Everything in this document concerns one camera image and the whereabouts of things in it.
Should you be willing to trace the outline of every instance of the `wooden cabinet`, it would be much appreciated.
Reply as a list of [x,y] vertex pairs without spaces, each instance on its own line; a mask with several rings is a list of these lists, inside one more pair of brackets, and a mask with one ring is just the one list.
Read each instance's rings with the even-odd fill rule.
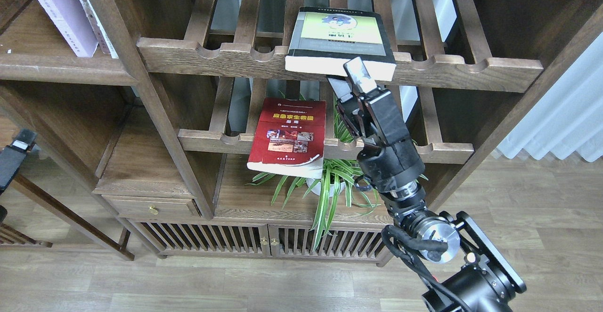
[[[293,198],[282,210],[269,206],[269,185],[244,185],[268,80],[286,80],[292,98],[300,81],[315,80],[321,99],[332,100],[322,76],[284,69],[304,0],[286,0],[282,33],[257,31],[260,0],[241,0],[230,32],[211,29],[217,0],[90,1],[110,24],[119,59],[77,58],[37,1],[0,0],[11,5],[0,14],[0,106],[38,131],[42,148],[149,249],[381,261],[373,243],[390,222],[383,209],[362,216],[340,207],[337,237],[314,252],[307,248],[312,199]],[[372,0],[397,64],[386,86],[419,87],[409,128],[427,163],[433,210],[603,28],[603,0],[452,1],[458,21],[442,42],[432,0],[413,0],[420,41],[396,41],[391,0]],[[344,8],[347,0],[329,5]],[[236,77],[254,82],[240,133],[228,127]],[[327,157],[346,159],[363,148],[359,140],[339,142],[331,129],[325,145]]]

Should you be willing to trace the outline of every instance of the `black device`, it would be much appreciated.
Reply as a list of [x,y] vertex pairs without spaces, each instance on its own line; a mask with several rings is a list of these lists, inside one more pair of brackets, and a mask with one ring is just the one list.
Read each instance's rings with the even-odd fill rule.
[[[22,129],[10,145],[0,152],[0,194],[8,188],[23,160],[35,145],[37,133]],[[0,223],[6,218],[6,208],[0,206]]]
[[[383,242],[428,287],[423,295],[428,309],[510,312],[508,301],[526,290],[523,280],[468,214],[460,212],[455,219],[446,212],[429,211],[425,190],[416,181],[425,165],[394,97],[377,86],[362,59],[348,61],[344,69],[347,78],[327,79],[347,129],[365,143],[357,158],[364,175],[356,179],[356,187],[375,188],[381,195],[394,221],[383,229]],[[465,252],[465,265],[443,283],[437,282],[421,261],[446,263],[460,249]]]

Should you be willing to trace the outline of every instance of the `book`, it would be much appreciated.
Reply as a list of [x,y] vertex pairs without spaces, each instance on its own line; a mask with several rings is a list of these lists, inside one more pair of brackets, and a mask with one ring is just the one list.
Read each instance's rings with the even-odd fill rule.
[[78,57],[92,57],[98,40],[79,0],[38,0]]
[[84,12],[86,13],[86,18],[88,22],[90,22],[90,26],[92,26],[92,31],[94,35],[97,37],[98,46],[104,54],[111,54],[112,58],[119,58],[115,48],[113,47],[111,40],[109,39],[103,24],[98,19],[97,13],[94,11],[92,7],[92,3],[90,0],[80,0],[82,7],[84,8]]
[[359,56],[373,78],[391,81],[396,61],[379,14],[300,8],[285,57],[285,70],[346,76],[343,64]]
[[266,98],[247,168],[320,179],[325,151],[326,102]]

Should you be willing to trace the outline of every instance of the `wooden floor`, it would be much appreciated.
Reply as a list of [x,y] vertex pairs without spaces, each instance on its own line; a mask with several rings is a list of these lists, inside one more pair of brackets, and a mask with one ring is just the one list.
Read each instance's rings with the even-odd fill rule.
[[[119,226],[49,159],[23,174],[118,237]],[[521,311],[603,310],[603,160],[488,158],[443,207],[465,210],[526,281]],[[6,223],[36,239],[86,240],[13,190]],[[370,264],[170,257],[136,240],[134,262],[111,254],[0,250],[0,311],[426,311],[420,280],[400,261]],[[452,264],[430,266],[444,279]]]

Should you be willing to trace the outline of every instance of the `book spine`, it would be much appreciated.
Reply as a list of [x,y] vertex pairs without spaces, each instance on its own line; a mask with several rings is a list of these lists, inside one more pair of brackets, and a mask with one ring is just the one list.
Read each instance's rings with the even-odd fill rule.
[[86,35],[86,30],[92,31],[92,28],[74,28],[73,24],[67,21],[63,12],[56,0],[38,0],[48,16],[51,18],[54,25],[60,31],[61,35],[71,47],[71,50],[78,57],[91,57],[94,54],[97,42],[90,40],[90,35]]
[[115,48],[113,47],[111,40],[103,28],[103,24],[101,24],[99,21],[98,16],[94,11],[94,7],[92,7],[92,3],[90,3],[90,0],[80,0],[80,3],[82,7],[84,7],[84,12],[86,12],[86,17],[90,22],[90,26],[92,26],[94,35],[98,39],[98,45],[101,48],[101,51],[104,54],[111,54],[112,58],[118,58],[117,52],[115,52]]

